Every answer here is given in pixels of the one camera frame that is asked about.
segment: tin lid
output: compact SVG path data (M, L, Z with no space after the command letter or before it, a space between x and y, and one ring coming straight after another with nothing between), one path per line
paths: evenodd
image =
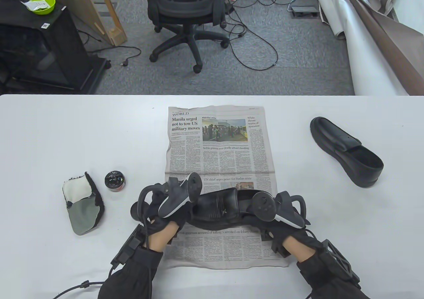
M125 177L120 171L111 171L105 176L105 185L109 189L116 189L120 187L125 181Z

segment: polishing cloth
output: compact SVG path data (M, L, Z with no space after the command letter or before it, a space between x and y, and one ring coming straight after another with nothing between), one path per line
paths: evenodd
M82 235L95 228L105 207L102 197L88 173L85 172L79 178L66 181L62 191L74 233Z

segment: newspaper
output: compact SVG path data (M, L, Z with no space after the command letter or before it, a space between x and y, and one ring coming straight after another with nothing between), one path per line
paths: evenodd
M168 137L166 180L197 172L201 194L228 187L277 194L263 107L170 107ZM187 224L167 245L165 259L165 267L288 266L271 250L270 241L262 241L259 231L247 226L205 231Z

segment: office chair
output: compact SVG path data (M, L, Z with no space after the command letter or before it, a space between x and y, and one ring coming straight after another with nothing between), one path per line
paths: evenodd
M187 43L196 61L193 71L198 74L203 63L197 40L216 40L221 42L222 48L228 47L230 40L227 34L198 29L206 23L220 25L221 28L227 26L224 0L147 0L147 3L147 15L155 25L155 32L166 28L176 34L153 50L149 57L151 62L156 62L159 54L171 47Z

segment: wooden board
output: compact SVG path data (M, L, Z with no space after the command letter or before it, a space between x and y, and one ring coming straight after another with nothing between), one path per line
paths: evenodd
M104 0L109 10L110 16L115 24L115 28L107 30L100 18L93 0L57 0L66 5L79 19L85 22L90 28L96 31L104 40L112 45L118 46L126 42L127 37L121 22L115 12L110 0Z

